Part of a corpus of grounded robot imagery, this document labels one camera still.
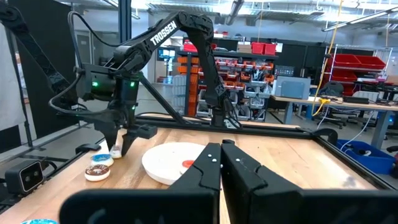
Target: blue object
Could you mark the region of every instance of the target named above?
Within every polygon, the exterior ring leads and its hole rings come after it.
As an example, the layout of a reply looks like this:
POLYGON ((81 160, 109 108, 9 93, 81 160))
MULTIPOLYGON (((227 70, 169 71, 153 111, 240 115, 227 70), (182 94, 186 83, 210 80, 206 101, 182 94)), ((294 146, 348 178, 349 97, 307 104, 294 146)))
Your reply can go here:
MULTIPOLYGON (((348 142, 348 140, 337 140, 337 148, 340 149, 346 142, 348 142)), ((392 165, 396 160, 394 157, 365 142, 351 141, 348 144, 352 145, 353 149, 347 146, 342 149, 347 155, 351 156, 374 173, 390 174, 392 165), (359 150, 371 151, 371 154, 369 156, 362 156, 358 154, 359 150)))
POLYGON ((94 162, 102 162, 102 161, 107 161, 110 158, 111 158, 111 155, 109 155, 109 154, 98 154, 98 155, 94 155, 91 159, 94 162))
POLYGON ((54 220, 48 220, 48 219, 37 219, 37 220, 24 221, 21 224, 57 224, 57 222, 54 220))

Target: wooden table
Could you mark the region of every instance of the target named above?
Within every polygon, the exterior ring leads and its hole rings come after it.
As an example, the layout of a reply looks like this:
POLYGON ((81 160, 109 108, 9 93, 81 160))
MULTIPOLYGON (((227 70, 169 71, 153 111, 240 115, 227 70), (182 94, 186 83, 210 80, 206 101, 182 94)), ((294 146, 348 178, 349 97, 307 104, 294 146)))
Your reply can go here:
MULTIPOLYGON (((118 144, 125 130, 119 131, 118 144)), ((58 220, 63 201, 83 189, 166 189, 152 180, 141 165, 146 150, 166 142, 193 142, 206 145, 232 139, 238 147, 287 180, 304 189, 375 189, 373 185, 324 150, 312 140, 272 138, 242 134, 206 133, 159 128, 150 140, 136 139, 122 159, 115 160, 111 175, 100 182, 89 182, 84 169, 90 164, 89 152, 61 171, 34 193, 0 215, 0 223, 21 223, 35 218, 58 220)), ((102 142, 102 151, 108 151, 102 142)), ((229 223, 225 199, 221 191, 221 223, 229 223)))
MULTIPOLYGON (((309 100, 300 100, 293 98, 285 98, 280 96, 271 96, 273 99, 277 101, 285 101, 288 102, 285 109, 284 116, 284 124, 291 124, 292 122, 292 114, 293 114, 293 104, 299 105, 312 105, 313 98, 309 100)), ((315 105, 320 105, 319 100, 315 101, 315 105)), ((337 102, 331 101, 327 106, 332 106, 334 108, 348 108, 348 109, 359 109, 359 110, 368 110, 368 111, 378 111, 378 121, 376 128, 373 133, 371 145, 376 147, 377 149, 381 148, 381 145, 384 140, 384 136, 386 135, 387 128, 389 125, 389 118, 394 111, 398 111, 398 106, 390 105, 377 105, 374 103, 370 104, 359 104, 359 103, 345 103, 342 98, 339 98, 337 102)))

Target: white plate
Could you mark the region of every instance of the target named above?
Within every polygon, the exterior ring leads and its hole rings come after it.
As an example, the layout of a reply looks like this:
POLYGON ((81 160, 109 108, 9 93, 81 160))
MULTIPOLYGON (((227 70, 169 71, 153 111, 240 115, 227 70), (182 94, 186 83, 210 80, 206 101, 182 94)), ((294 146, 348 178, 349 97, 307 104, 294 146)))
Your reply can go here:
POLYGON ((189 142, 170 142, 149 149, 142 157, 142 165, 154 180, 172 185, 181 177, 182 162, 195 160, 205 146, 189 142))

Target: light fixture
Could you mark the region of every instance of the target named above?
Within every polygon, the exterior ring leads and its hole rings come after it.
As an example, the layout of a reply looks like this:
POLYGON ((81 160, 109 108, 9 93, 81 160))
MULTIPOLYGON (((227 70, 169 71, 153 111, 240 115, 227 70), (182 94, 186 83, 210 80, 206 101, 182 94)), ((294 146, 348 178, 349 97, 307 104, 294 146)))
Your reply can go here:
POLYGON ((379 17, 379 16, 384 16, 384 15, 387 15, 387 13, 386 12, 380 12, 380 13, 372 14, 370 16, 366 16, 366 17, 362 17, 362 18, 359 18, 359 19, 355 19, 353 21, 350 21, 349 23, 350 24, 355 24, 357 22, 366 21, 366 20, 373 19, 373 18, 376 18, 376 17, 379 17))
POLYGON ((387 14, 391 14, 391 13, 394 13, 396 11, 398 11, 398 7, 393 7, 392 9, 388 9, 388 10, 385 10, 385 11, 377 12, 377 13, 371 14, 369 16, 364 16, 364 17, 361 17, 359 19, 354 19, 354 20, 349 21, 349 22, 344 22, 344 23, 341 23, 341 24, 338 24, 338 25, 334 25, 334 26, 328 27, 326 29, 322 29, 322 31, 323 32, 331 31, 331 30, 335 29, 336 26, 337 26, 337 28, 340 28, 340 27, 351 25, 351 24, 355 24, 355 23, 358 23, 358 22, 363 22, 363 21, 366 21, 366 20, 374 19, 374 18, 377 18, 377 17, 380 17, 380 16, 385 16, 387 14))

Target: yellow cable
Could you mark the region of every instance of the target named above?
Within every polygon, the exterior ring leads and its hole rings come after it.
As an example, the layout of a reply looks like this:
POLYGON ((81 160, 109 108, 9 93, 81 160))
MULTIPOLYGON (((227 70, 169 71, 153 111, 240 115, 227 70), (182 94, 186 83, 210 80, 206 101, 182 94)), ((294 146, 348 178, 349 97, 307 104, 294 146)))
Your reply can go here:
MULTIPOLYGON (((332 47, 333 47, 333 43, 335 42, 335 37, 336 37, 336 33, 337 33, 337 27, 338 27, 338 23, 339 23, 338 18, 340 17, 341 8, 343 7, 343 1, 344 1, 344 0, 340 0, 340 5, 339 5, 339 7, 338 7, 337 23, 336 23, 336 27, 335 27, 335 29, 334 29, 334 31, 333 31, 333 36, 332 36, 332 38, 331 38, 331 42, 330 42, 328 54, 330 54, 331 49, 332 49, 332 47)), ((317 88, 317 91, 315 92, 315 97, 313 98, 313 102, 312 102, 312 111, 311 111, 311 113, 313 113, 313 111, 314 111, 315 100, 316 100, 316 98, 317 98, 317 96, 318 96, 319 89, 320 89, 320 87, 321 87, 321 85, 322 85, 323 75, 325 74, 325 69, 326 69, 326 65, 327 65, 327 64, 328 64, 328 58, 326 58, 325 64, 324 64, 323 67, 322 67, 322 72, 321 72, 321 77, 320 77, 320 79, 319 79, 318 88, 317 88)))
POLYGON ((319 106, 319 109, 317 110, 317 112, 315 112, 315 114, 313 114, 312 116, 317 115, 317 114, 319 113, 319 111, 321 111, 322 106, 323 106, 324 104, 325 104, 325 103, 321 103, 321 105, 319 106))
POLYGON ((387 17, 387 30, 386 30, 386 47, 388 47, 388 24, 390 23, 390 14, 387 17))

